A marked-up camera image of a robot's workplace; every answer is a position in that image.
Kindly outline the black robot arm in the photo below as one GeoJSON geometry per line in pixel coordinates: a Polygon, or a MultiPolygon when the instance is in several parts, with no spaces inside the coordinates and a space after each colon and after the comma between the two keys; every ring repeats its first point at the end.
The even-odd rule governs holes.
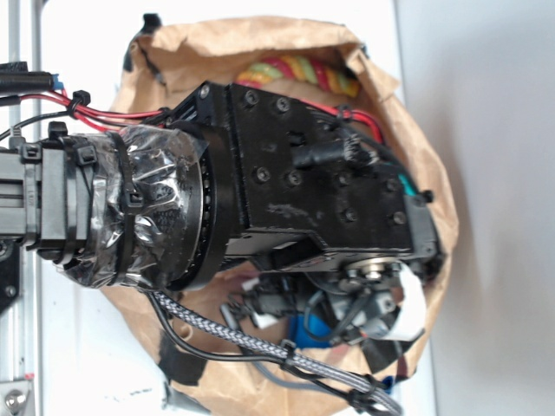
{"type": "Polygon", "coordinates": [[[203,289],[248,262],[222,312],[291,316],[318,343],[413,341],[441,267],[429,203],[375,121],[238,84],[100,134],[61,123],[1,153],[1,239],[86,287],[203,289]]]}

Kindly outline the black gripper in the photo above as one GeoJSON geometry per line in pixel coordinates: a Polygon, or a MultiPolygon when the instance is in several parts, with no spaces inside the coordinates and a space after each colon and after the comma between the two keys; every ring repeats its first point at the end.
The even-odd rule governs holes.
{"type": "Polygon", "coordinates": [[[400,190],[404,211],[390,217],[406,225],[413,250],[407,257],[382,255],[347,263],[338,271],[260,275],[228,296],[220,311],[225,322],[241,328],[245,318],[257,329],[279,319],[303,315],[308,328],[311,315],[322,319],[331,332],[317,341],[335,346],[368,341],[408,344],[424,331],[424,283],[441,270],[444,254],[428,210],[431,194],[418,192],[405,174],[386,181],[387,190],[400,190]]]}

